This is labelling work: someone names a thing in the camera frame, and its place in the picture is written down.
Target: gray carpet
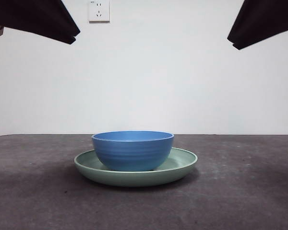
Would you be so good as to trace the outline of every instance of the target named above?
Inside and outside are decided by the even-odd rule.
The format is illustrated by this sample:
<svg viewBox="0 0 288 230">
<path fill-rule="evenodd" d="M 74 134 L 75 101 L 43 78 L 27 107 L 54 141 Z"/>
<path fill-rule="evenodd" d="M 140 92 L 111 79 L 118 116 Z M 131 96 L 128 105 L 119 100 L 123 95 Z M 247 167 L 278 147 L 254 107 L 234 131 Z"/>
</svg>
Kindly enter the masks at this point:
<svg viewBox="0 0 288 230">
<path fill-rule="evenodd" d="M 288 136 L 176 135 L 199 157 L 146 188 L 82 177 L 90 135 L 0 137 L 0 230 L 288 230 Z"/>
</svg>

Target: blue bowl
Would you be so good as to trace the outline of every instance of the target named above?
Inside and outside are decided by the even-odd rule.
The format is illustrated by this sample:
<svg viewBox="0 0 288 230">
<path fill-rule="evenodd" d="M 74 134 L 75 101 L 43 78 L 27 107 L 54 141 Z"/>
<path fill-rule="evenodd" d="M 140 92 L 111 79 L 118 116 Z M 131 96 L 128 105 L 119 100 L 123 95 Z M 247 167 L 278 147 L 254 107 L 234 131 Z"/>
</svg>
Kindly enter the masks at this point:
<svg viewBox="0 0 288 230">
<path fill-rule="evenodd" d="M 161 165 L 174 135 L 156 131 L 116 131 L 92 135 L 99 160 L 116 171 L 148 171 Z"/>
</svg>

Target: power outlet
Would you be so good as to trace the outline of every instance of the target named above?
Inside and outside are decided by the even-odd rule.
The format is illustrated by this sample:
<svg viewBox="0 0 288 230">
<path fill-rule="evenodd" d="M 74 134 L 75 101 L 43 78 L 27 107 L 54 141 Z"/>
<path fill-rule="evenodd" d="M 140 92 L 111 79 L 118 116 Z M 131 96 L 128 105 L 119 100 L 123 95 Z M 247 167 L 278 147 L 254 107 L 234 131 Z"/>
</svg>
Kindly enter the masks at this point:
<svg viewBox="0 0 288 230">
<path fill-rule="evenodd" d="M 91 0 L 89 22 L 110 22 L 110 0 Z"/>
</svg>

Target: sage green dish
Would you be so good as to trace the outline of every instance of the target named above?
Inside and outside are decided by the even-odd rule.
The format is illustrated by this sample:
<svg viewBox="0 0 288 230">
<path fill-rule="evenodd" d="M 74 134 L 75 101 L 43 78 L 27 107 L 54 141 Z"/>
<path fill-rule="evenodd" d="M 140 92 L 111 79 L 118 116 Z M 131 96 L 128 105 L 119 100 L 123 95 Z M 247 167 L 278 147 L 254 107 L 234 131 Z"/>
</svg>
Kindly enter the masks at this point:
<svg viewBox="0 0 288 230">
<path fill-rule="evenodd" d="M 197 162 L 197 156 L 187 150 L 172 148 L 166 161 L 152 171 L 112 171 L 103 165 L 94 150 L 74 158 L 79 172 L 86 178 L 108 185 L 142 187 L 166 184 L 186 176 Z"/>
</svg>

